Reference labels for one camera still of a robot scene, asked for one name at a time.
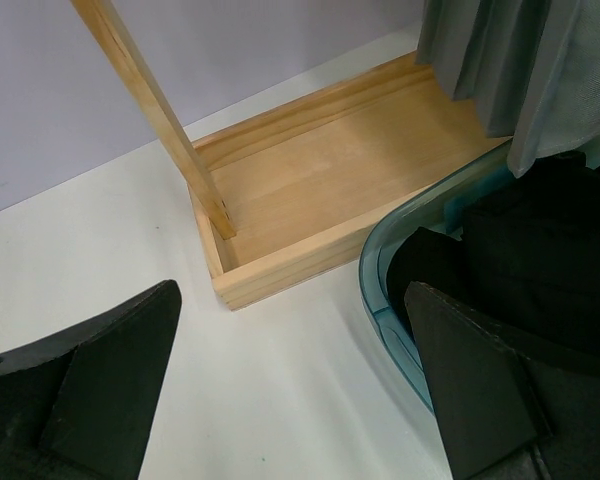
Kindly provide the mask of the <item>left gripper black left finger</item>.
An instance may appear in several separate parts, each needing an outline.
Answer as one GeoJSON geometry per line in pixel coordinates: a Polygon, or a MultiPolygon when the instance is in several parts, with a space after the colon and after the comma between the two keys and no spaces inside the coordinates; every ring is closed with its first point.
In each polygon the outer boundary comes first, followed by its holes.
{"type": "Polygon", "coordinates": [[[136,479],[182,296],[162,281],[0,353],[0,479],[136,479]]]}

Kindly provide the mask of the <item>grey dress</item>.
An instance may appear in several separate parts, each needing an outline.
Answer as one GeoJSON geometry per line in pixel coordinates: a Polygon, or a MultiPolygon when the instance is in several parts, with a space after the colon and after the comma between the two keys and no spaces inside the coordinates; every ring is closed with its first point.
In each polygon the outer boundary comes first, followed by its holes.
{"type": "Polygon", "coordinates": [[[511,137],[516,177],[600,136],[600,1],[427,1],[416,60],[511,137]]]}

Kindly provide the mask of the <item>black dress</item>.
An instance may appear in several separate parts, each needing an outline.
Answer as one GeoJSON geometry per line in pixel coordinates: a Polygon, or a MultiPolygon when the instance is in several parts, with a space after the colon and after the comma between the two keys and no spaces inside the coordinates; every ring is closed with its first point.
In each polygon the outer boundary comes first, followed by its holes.
{"type": "Polygon", "coordinates": [[[600,356],[600,166],[570,151],[470,204],[453,239],[423,227],[397,249],[388,301],[423,282],[496,320],[600,356]]]}

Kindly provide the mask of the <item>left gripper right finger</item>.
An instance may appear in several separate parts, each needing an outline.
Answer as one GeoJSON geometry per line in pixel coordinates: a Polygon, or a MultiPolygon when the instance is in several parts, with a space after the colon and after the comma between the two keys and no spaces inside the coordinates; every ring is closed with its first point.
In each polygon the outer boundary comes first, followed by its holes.
{"type": "Polygon", "coordinates": [[[600,479],[600,356],[419,282],[405,304],[455,479],[600,479]]]}

